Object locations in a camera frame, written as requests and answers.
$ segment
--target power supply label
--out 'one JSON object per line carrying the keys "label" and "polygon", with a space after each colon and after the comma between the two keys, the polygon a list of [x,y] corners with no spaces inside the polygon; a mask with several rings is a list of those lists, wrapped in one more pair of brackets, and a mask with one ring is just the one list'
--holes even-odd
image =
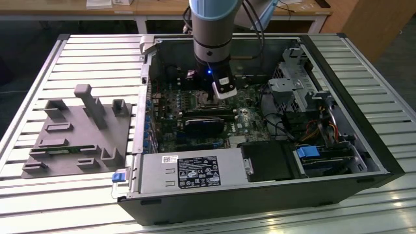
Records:
{"label": "power supply label", "polygon": [[178,158],[177,177],[181,189],[221,185],[216,156]]}

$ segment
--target desk leg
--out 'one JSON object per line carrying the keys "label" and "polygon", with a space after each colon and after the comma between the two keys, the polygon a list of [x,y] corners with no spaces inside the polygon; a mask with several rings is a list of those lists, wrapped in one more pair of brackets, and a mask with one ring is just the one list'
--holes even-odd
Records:
{"label": "desk leg", "polygon": [[326,16],[316,16],[316,19],[310,25],[308,33],[318,33],[320,32],[320,29],[324,26],[325,19],[326,19]]}
{"label": "desk leg", "polygon": [[137,16],[137,17],[134,17],[134,20],[136,20],[136,24],[137,24],[138,34],[146,34],[148,33],[148,28],[145,26],[146,17],[145,16]]}

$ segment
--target blue drive latch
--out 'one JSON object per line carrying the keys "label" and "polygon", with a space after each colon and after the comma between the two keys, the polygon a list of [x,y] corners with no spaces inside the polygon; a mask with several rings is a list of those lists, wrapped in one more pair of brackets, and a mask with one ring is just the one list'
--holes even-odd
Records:
{"label": "blue drive latch", "polygon": [[118,169],[114,174],[112,174],[110,181],[113,183],[125,182],[125,169]]}
{"label": "blue drive latch", "polygon": [[320,156],[316,146],[302,146],[296,150],[296,152],[300,158]]}

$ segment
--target table surface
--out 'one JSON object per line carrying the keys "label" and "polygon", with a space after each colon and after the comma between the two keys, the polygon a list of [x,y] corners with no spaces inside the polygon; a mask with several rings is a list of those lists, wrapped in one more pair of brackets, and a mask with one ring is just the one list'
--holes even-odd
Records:
{"label": "table surface", "polygon": [[[0,0],[0,14],[10,15],[180,15],[188,0],[134,0],[129,6],[113,5],[108,9],[86,10],[86,0]],[[314,0],[288,5],[292,15],[329,15],[330,8],[321,8]],[[288,15],[276,8],[273,15]]]}
{"label": "table surface", "polygon": [[[102,104],[122,98],[136,113],[141,84],[140,35],[70,35],[60,41],[28,93],[24,117],[0,159],[0,233],[409,233],[416,220],[416,116],[373,67],[334,34],[310,35],[328,64],[352,95],[406,174],[380,188],[361,191],[338,204],[260,214],[140,226],[110,197],[112,173],[20,179],[22,163],[46,119],[46,99],[82,105],[73,88],[89,83]],[[320,74],[317,82],[326,90]],[[132,162],[130,117],[126,166]]]}

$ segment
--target aluminum slotted table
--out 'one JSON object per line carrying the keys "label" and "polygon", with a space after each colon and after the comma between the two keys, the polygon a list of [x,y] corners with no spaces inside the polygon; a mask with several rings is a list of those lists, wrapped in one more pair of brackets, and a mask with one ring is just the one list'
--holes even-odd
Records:
{"label": "aluminum slotted table", "polygon": [[[406,174],[340,204],[168,226],[140,226],[110,196],[112,173],[20,179],[46,114],[46,100],[73,96],[89,83],[108,104],[137,103],[140,35],[70,35],[52,49],[0,142],[0,233],[374,233],[410,232],[416,225],[416,115],[346,38],[310,35],[349,94]],[[322,81],[314,74],[321,86]],[[130,118],[128,154],[134,116]]]}

